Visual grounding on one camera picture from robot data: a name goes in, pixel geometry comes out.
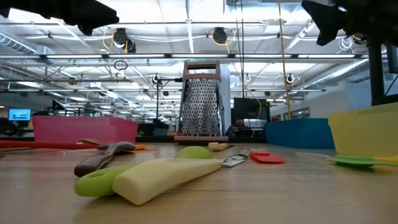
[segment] pink plastic container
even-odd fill
[[[35,141],[78,142],[97,139],[103,143],[136,143],[138,124],[112,117],[33,116]]]

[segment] small yellow object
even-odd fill
[[[209,149],[212,151],[222,151],[228,147],[227,143],[211,142],[209,143]]]
[[[394,157],[373,157],[374,160],[386,161],[386,162],[398,162],[398,156]]]

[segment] blue plastic container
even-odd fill
[[[297,118],[266,123],[267,143],[306,149],[334,149],[327,118]]]

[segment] exposed ductwork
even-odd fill
[[[22,54],[54,54],[52,49],[43,45],[28,44],[2,28],[0,28],[0,44]]]

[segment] yellow plastic container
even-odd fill
[[[398,103],[334,113],[329,126],[338,154],[398,155]]]

